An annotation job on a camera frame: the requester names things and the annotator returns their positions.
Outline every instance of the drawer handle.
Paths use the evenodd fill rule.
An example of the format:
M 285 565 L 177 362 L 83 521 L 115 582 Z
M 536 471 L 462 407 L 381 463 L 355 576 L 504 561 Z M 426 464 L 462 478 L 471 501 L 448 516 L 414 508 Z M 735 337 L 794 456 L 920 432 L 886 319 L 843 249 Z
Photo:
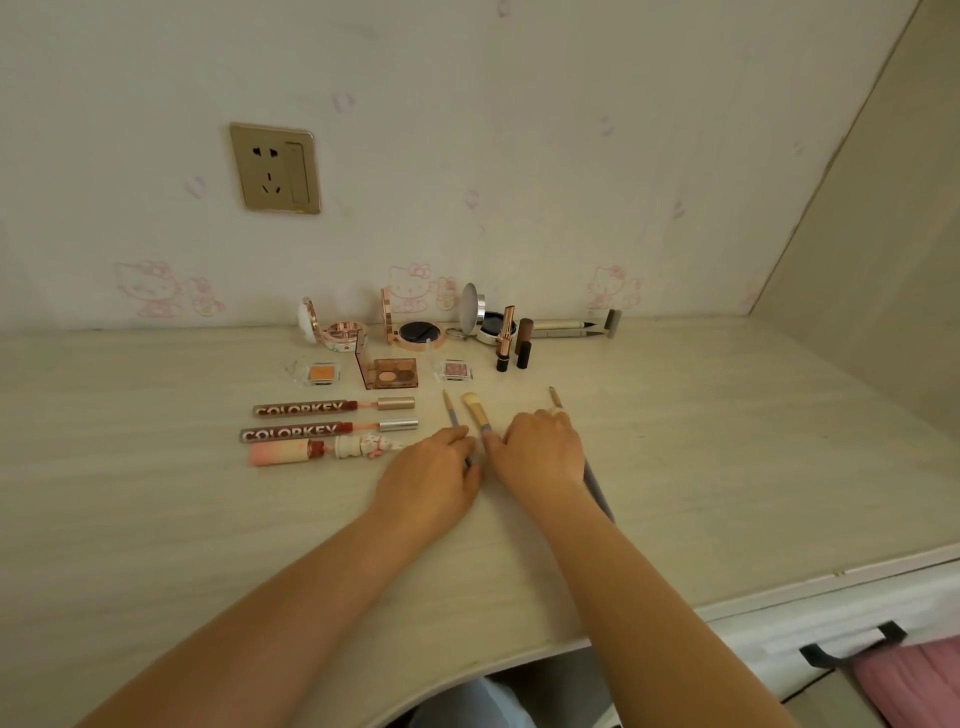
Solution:
M 880 649 L 881 647 L 890 647 L 895 644 L 900 644 L 906 639 L 906 632 L 900 628 L 900 626 L 894 621 L 885 621 L 878 628 L 883 635 L 883 639 L 876 644 L 871 644 L 862 652 L 858 652 L 855 655 L 850 657 L 833 657 L 833 655 L 828 655 L 821 648 L 820 645 L 813 643 L 807 644 L 800 648 L 800 654 L 804 656 L 806 661 L 810 664 L 811 667 L 819 667 L 820 669 L 836 669 L 838 667 L 845 667 L 850 663 L 854 657 L 862 655 L 864 652 L 870 652 L 871 650 Z

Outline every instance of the hello kitty wallpaper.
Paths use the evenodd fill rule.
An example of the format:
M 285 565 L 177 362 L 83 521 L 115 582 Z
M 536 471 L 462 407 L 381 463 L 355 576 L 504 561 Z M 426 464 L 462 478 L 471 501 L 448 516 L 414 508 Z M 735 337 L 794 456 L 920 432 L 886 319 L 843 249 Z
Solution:
M 17 4 L 0 328 L 375 322 L 383 287 L 455 320 L 467 282 L 533 317 L 749 313 L 914 6 Z M 322 214 L 244 209 L 231 121 L 313 133 Z

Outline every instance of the electrical socket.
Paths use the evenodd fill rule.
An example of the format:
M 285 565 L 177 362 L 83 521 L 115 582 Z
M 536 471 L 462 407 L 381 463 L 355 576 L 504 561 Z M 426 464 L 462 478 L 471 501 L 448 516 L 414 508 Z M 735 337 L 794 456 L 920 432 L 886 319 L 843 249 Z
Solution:
M 320 212 L 313 134 L 234 123 L 230 139 L 249 209 Z

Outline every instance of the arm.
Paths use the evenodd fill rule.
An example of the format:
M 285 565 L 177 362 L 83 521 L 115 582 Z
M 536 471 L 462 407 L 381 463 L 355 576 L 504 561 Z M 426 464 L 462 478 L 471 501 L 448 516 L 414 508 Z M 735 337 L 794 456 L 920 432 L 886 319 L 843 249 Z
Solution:
M 81 723 L 284 725 L 337 643 L 394 578 L 467 512 L 480 469 L 466 427 L 405 449 L 367 512 L 201 627 Z
M 776 698 L 597 508 L 565 413 L 484 435 L 500 480 L 557 558 L 624 726 L 796 728 Z

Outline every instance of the forearm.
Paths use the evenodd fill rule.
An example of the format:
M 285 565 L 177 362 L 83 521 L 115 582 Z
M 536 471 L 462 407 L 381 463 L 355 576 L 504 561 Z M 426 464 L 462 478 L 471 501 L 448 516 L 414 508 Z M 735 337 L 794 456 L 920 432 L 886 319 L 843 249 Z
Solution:
M 535 515 L 626 728 L 795 728 L 780 703 L 583 493 Z
M 162 656 L 81 726 L 283 725 L 337 642 L 416 555 L 361 517 Z

